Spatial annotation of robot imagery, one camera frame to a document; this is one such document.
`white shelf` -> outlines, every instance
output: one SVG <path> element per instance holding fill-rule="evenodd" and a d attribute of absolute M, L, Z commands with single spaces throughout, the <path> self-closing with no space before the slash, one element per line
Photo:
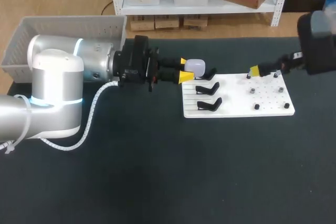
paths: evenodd
<path fill-rule="evenodd" d="M 116 15 L 219 14 L 219 13 L 274 13 L 271 26 L 278 26 L 285 0 L 265 0 L 252 9 L 224 0 L 209 0 L 207 6 L 179 7 L 173 0 L 160 0 L 158 6 L 130 6 L 125 0 L 113 0 Z"/>
<path fill-rule="evenodd" d="M 168 15 L 168 14 L 218 14 L 218 13 L 271 13 L 274 12 L 277 0 L 265 0 L 258 8 L 234 4 L 225 0 L 209 0 L 207 6 L 175 6 L 174 0 L 160 0 L 156 6 L 130 6 L 126 0 L 121 7 L 122 15 Z"/>

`white plastic board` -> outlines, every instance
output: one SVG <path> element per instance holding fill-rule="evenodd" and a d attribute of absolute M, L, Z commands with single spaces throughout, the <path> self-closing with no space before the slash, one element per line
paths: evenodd
<path fill-rule="evenodd" d="M 282 76 L 273 77 L 273 73 L 265 77 L 251 77 L 246 73 L 217 74 L 211 81 L 192 80 L 182 84 L 183 112 L 186 118 L 244 118 L 253 116 L 284 116 L 295 113 L 288 90 Z M 195 86 L 212 88 L 219 82 L 219 89 L 211 96 L 196 94 Z M 197 101 L 215 103 L 222 98 L 222 104 L 217 111 L 199 110 Z"/>

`black table surface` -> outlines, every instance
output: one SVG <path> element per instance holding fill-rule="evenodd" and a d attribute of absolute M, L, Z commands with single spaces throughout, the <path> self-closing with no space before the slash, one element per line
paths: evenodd
<path fill-rule="evenodd" d="M 247 72 L 296 38 L 151 40 L 162 57 Z M 296 112 L 185 119 L 181 87 L 110 88 L 73 152 L 23 141 L 0 154 L 0 223 L 336 223 L 336 73 L 285 76 Z M 98 84 L 85 84 L 82 128 Z M 29 95 L 14 84 L 10 94 Z"/>

